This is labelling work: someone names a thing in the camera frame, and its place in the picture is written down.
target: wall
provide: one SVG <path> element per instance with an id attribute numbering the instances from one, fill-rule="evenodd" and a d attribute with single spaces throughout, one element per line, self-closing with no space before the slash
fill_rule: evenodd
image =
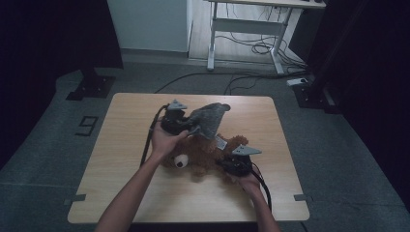
<path id="1" fill-rule="evenodd" d="M 191 0 L 108 0 L 121 48 L 188 52 Z"/>

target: plush toy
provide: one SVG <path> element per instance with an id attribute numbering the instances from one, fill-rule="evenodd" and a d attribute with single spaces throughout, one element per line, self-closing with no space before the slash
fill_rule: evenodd
<path id="1" fill-rule="evenodd" d="M 181 140 L 162 162 L 162 165 L 178 168 L 190 166 L 192 174 L 197 177 L 204 176 L 208 170 L 224 173 L 222 167 L 217 165 L 217 160 L 223 160 L 230 156 L 238 146 L 245 146 L 248 143 L 248 140 L 241 135 L 230 139 L 220 134 L 213 139 L 192 135 Z"/>

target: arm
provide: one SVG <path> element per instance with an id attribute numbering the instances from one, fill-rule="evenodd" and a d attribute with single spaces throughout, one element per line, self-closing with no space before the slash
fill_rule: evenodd
<path id="1" fill-rule="evenodd" d="M 263 193 L 260 189 L 259 181 L 252 174 L 241 178 L 234 176 L 231 177 L 234 178 L 242 186 L 242 188 L 252 201 L 253 207 L 256 212 L 258 231 L 279 232 L 280 228 L 278 226 L 278 223 L 275 221 L 274 216 L 272 215 L 271 210 L 268 207 L 268 204 L 265 201 L 265 197 L 263 196 Z"/>
<path id="2" fill-rule="evenodd" d="M 176 143 L 188 135 L 187 131 L 171 136 L 161 129 L 160 123 L 154 128 L 151 156 L 118 192 L 102 214 L 95 231 L 127 231 L 141 204 L 145 191 L 151 183 L 157 167 L 174 149 Z"/>

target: teddy bear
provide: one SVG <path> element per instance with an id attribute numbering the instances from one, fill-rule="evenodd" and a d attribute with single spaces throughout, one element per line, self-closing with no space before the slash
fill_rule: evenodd
<path id="1" fill-rule="evenodd" d="M 245 146 L 248 143 L 248 140 L 241 135 L 229 139 L 224 138 L 220 133 L 213 139 L 191 135 L 180 140 L 161 164 L 164 167 L 178 168 L 190 166 L 192 175 L 196 177 L 204 176 L 208 170 L 224 173 L 223 168 L 217 165 L 217 160 L 223 160 L 238 146 Z"/>

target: stuffed animal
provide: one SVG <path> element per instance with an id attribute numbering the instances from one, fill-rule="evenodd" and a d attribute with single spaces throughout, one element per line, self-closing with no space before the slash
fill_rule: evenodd
<path id="1" fill-rule="evenodd" d="M 197 177 L 204 176 L 208 170 L 224 173 L 222 167 L 217 165 L 217 160 L 223 160 L 226 156 L 230 156 L 235 148 L 248 143 L 248 140 L 241 135 L 230 139 L 220 134 L 213 139 L 192 135 L 181 140 L 162 165 L 178 168 L 190 166 L 192 174 Z"/>

